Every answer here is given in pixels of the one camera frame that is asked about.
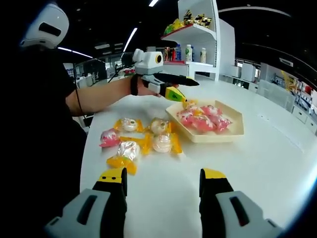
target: person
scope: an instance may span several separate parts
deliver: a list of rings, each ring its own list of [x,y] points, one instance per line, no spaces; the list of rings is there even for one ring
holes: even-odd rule
[[[17,46],[19,71],[27,77],[19,85],[20,108],[25,109],[24,128],[30,128],[28,133],[23,129],[20,143],[26,155],[20,165],[29,185],[21,193],[41,229],[79,194],[86,133],[72,117],[100,112],[130,95],[131,77],[76,92],[56,50],[68,30],[66,14],[50,2],[29,20]],[[137,85],[139,96],[158,96],[140,78]]]

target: black shirt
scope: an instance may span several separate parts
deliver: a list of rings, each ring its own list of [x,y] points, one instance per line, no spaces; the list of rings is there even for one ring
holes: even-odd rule
[[[28,174],[25,201],[34,225],[43,226],[79,194],[86,133],[71,116],[65,98],[75,90],[58,51],[27,50],[19,54],[19,77],[23,77],[20,107],[29,133],[21,166]]]

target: white helmet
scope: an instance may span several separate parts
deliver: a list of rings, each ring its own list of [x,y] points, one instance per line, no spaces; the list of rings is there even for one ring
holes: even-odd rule
[[[68,27],[69,21],[65,12],[57,5],[49,3],[32,22],[20,46],[42,45],[54,49],[66,36]]]

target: tray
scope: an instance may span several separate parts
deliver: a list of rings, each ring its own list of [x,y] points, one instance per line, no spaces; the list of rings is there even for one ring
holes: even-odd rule
[[[217,100],[201,100],[197,103],[199,107],[213,105],[220,108],[223,113],[223,117],[232,121],[232,124],[228,128],[220,133],[207,132],[200,134],[194,129],[184,127],[178,120],[176,114],[183,110],[182,103],[175,103],[166,109],[166,112],[170,116],[171,120],[177,125],[181,132],[183,132],[194,143],[221,143],[231,142],[244,135],[244,126],[242,114],[230,106],[219,102]]]

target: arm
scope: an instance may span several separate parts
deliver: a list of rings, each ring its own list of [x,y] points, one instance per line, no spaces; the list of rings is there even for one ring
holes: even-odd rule
[[[130,76],[115,82],[107,83],[103,86],[78,89],[78,97],[83,113],[87,114],[100,112],[106,107],[119,101],[121,98],[130,95],[131,78],[132,77]],[[138,81],[138,90],[140,96],[156,95],[144,87],[141,79]],[[70,108],[72,116],[82,116],[75,90],[66,97],[66,104]]]

